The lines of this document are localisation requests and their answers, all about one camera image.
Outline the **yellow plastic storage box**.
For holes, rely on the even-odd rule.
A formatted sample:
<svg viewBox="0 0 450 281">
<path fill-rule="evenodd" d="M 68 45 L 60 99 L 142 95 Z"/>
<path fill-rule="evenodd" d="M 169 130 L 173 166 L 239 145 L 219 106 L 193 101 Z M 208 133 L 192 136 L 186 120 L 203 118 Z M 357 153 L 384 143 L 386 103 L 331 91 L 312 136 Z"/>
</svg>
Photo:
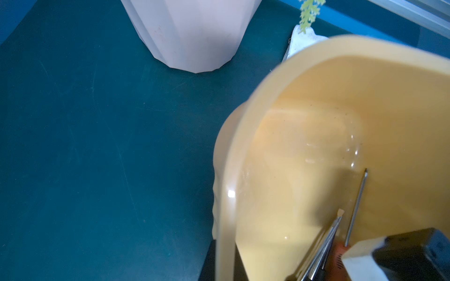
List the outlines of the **yellow plastic storage box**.
<svg viewBox="0 0 450 281">
<path fill-rule="evenodd" d="M 450 231 L 450 61 L 361 36 L 276 67 L 226 119 L 214 153 L 214 278 L 297 275 L 368 171 L 351 243 Z"/>
</svg>

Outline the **orange handle screwdriver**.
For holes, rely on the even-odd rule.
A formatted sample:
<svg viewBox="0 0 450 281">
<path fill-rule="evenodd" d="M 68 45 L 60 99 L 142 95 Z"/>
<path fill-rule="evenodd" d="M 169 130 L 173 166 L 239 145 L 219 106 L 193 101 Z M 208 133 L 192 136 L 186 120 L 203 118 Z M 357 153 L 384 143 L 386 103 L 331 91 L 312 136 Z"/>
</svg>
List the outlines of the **orange handle screwdriver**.
<svg viewBox="0 0 450 281">
<path fill-rule="evenodd" d="M 362 199 L 364 187 L 369 176 L 368 168 L 365 168 L 360 182 L 357 198 L 353 207 L 352 216 L 349 221 L 348 230 L 346 232 L 345 240 L 343 242 L 336 242 L 332 248 L 332 256 L 329 260 L 327 273 L 325 275 L 326 281 L 346 281 L 348 279 L 347 271 L 342 262 L 342 256 L 350 249 L 350 237 L 355 224 L 356 215 Z"/>
</svg>

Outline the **black ribbed handle screwdriver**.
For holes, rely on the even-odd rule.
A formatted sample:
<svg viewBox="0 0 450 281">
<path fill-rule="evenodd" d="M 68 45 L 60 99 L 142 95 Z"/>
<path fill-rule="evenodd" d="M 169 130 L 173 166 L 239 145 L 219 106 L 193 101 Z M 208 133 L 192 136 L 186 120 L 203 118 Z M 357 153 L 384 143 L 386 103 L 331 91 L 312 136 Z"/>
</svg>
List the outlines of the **black ribbed handle screwdriver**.
<svg viewBox="0 0 450 281">
<path fill-rule="evenodd" d="M 342 217 L 345 211 L 343 209 L 339 209 L 337 211 L 337 216 L 330 229 L 324 236 L 323 241 L 319 244 L 319 247 L 316 249 L 314 255 L 312 256 L 308 266 L 306 269 L 302 271 L 302 273 L 297 278 L 298 281 L 312 281 L 317 274 L 318 269 L 322 265 L 322 261 L 325 257 L 327 257 L 328 248 L 332 245 L 335 234 L 338 230 Z"/>
</svg>

